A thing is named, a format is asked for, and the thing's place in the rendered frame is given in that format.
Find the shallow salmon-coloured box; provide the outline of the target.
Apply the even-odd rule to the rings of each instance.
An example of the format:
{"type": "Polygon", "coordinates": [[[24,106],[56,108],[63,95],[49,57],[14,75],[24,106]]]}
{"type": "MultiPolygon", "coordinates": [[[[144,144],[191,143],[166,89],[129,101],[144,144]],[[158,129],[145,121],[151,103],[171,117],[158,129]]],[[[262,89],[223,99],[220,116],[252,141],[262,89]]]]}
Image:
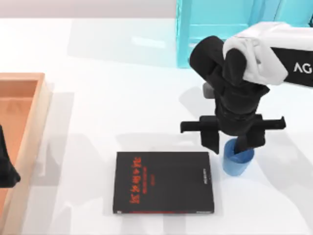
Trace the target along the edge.
{"type": "Polygon", "coordinates": [[[13,188],[0,188],[0,235],[21,234],[50,99],[44,73],[0,72],[0,125],[10,160],[21,176],[13,188]]]}

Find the light blue rack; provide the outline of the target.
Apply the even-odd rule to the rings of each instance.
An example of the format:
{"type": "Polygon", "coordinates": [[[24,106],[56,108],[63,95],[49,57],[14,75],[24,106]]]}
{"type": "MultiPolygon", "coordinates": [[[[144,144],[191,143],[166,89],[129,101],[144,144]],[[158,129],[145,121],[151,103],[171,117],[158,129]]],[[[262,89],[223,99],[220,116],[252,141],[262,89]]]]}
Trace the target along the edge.
{"type": "Polygon", "coordinates": [[[177,67],[188,68],[195,44],[207,36],[226,40],[258,22],[308,27],[313,0],[176,0],[177,67]]]}

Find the blue cup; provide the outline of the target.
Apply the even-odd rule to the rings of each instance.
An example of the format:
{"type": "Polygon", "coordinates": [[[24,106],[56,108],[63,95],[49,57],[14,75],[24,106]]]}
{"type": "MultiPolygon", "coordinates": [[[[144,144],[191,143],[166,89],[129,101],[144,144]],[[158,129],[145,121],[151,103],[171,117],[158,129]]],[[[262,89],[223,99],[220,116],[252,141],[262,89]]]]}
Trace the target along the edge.
{"type": "Polygon", "coordinates": [[[240,176],[254,158],[254,149],[235,153],[237,138],[230,139],[224,145],[223,170],[230,176],[240,176]]]}

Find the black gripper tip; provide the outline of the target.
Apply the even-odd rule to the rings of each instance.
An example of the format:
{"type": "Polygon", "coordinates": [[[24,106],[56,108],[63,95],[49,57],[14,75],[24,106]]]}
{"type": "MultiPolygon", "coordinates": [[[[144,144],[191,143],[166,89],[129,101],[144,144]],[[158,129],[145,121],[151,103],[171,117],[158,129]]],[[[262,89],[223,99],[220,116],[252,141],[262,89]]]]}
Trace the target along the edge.
{"type": "Polygon", "coordinates": [[[13,188],[20,181],[21,177],[9,158],[3,128],[0,125],[0,188],[13,188]]]}

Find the black book with red lettering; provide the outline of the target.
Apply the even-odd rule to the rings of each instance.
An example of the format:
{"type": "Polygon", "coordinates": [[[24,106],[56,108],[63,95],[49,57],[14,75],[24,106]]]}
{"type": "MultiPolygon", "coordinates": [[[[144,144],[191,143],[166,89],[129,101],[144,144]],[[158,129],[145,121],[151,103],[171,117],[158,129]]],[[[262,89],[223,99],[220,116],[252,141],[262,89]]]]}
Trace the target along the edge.
{"type": "Polygon", "coordinates": [[[208,152],[118,152],[115,214],[189,214],[215,210],[208,152]]]}

